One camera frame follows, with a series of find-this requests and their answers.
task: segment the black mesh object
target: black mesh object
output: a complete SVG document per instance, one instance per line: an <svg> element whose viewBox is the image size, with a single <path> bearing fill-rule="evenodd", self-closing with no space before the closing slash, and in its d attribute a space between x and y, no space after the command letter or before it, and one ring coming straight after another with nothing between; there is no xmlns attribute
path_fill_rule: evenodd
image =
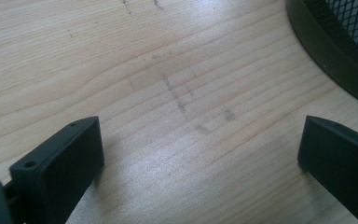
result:
<svg viewBox="0 0 358 224"><path fill-rule="evenodd" d="M358 99L358 0L286 0L286 6L312 59Z"/></svg>
<svg viewBox="0 0 358 224"><path fill-rule="evenodd" d="M313 18L358 63L358 0L304 0Z"/></svg>

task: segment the table surface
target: table surface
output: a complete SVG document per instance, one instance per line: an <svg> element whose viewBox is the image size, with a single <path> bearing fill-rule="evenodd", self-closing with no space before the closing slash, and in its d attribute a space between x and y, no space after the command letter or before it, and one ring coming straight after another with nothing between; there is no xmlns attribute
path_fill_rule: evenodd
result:
<svg viewBox="0 0 358 224"><path fill-rule="evenodd" d="M283 0L0 0L0 180L100 118L106 165L68 223L357 223L296 164L307 115L358 132Z"/></svg>

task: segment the dark mark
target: dark mark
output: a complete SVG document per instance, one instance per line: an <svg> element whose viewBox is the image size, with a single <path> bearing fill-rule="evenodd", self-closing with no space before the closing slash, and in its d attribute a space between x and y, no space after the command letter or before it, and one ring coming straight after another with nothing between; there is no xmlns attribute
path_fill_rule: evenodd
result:
<svg viewBox="0 0 358 224"><path fill-rule="evenodd" d="M164 10L164 8L162 8L162 6L159 5L158 0L153 0L155 3L155 6L158 7L159 10Z"/></svg>
<svg viewBox="0 0 358 224"><path fill-rule="evenodd" d="M187 90L188 93L190 93L191 97L194 98L193 91L192 91L192 90L190 89L190 87L187 86L187 85L186 85L186 90Z"/></svg>
<svg viewBox="0 0 358 224"><path fill-rule="evenodd" d="M74 38L74 37L72 36L71 31L70 31L69 29L67 29L66 31L68 32L69 36L71 36L72 38Z"/></svg>
<svg viewBox="0 0 358 224"><path fill-rule="evenodd" d="M205 135L208 135L211 132L209 129L205 128L202 125L197 126L196 130L199 131L200 133L205 134Z"/></svg>
<svg viewBox="0 0 358 224"><path fill-rule="evenodd" d="M226 121L232 121L235 119L235 114L230 109L227 109L225 113L225 119Z"/></svg>
<svg viewBox="0 0 358 224"><path fill-rule="evenodd" d="M172 51L169 50L168 52L166 53L163 53L163 54L155 54L152 56L152 59L158 59L158 58L161 58L161 57L164 57L164 56L168 56L168 55L171 55L172 54Z"/></svg>
<svg viewBox="0 0 358 224"><path fill-rule="evenodd" d="M133 86L133 83L132 83L131 78L130 78L130 77L128 77L128 80L130 81L130 85L131 85L131 87L132 87L132 90L134 91L134 90L135 90L135 87Z"/></svg>
<svg viewBox="0 0 358 224"><path fill-rule="evenodd" d="M124 7L126 7L127 11L129 12L129 14L131 14L132 12L129 9L129 6L127 5L129 1L127 0L122 0L122 3L124 4Z"/></svg>
<svg viewBox="0 0 358 224"><path fill-rule="evenodd" d="M171 83L168 80L168 78L162 75L162 79L164 80L165 85L167 85L168 90L170 91L173 99L175 100L176 104L178 105L179 110L182 112L182 114L185 117L185 119L187 119L185 102L177 95L176 91L173 90L173 86L171 85Z"/></svg>

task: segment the wood grain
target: wood grain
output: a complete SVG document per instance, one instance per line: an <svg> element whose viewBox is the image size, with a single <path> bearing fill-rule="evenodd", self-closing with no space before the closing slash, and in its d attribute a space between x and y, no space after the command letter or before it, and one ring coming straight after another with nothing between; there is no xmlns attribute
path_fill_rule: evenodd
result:
<svg viewBox="0 0 358 224"><path fill-rule="evenodd" d="M106 167L68 223L358 223L296 165L307 115L358 132L283 0L0 0L0 180L65 124Z"/></svg>

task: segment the screw hole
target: screw hole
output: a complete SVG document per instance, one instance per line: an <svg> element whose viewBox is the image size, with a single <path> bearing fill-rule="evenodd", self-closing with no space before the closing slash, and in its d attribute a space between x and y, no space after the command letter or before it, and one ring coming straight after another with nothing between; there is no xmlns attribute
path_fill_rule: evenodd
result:
<svg viewBox="0 0 358 224"><path fill-rule="evenodd" d="M33 166L35 166L36 165L36 162L34 162L34 161L27 161L25 164L24 164L24 166L26 167L26 168L31 168L31 167L33 167Z"/></svg>

